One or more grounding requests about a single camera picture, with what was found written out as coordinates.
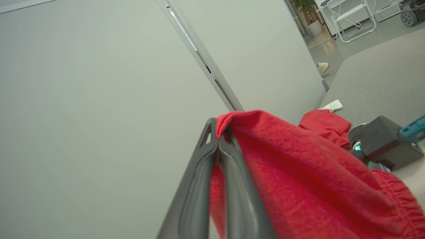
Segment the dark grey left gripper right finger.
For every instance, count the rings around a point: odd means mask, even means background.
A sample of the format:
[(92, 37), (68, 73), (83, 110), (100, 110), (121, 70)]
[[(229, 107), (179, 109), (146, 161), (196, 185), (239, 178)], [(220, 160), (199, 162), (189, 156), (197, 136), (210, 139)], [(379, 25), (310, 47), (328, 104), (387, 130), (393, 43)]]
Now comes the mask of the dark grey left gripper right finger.
[(232, 131), (219, 139), (219, 167), (225, 184), (225, 238), (277, 239), (267, 209)]

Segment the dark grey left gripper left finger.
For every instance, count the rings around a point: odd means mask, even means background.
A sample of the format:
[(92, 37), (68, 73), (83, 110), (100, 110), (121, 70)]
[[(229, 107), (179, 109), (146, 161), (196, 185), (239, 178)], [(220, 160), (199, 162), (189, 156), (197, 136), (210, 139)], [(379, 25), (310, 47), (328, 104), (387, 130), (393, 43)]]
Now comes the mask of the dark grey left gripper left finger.
[(207, 120), (171, 202), (158, 239), (208, 239), (217, 119)]

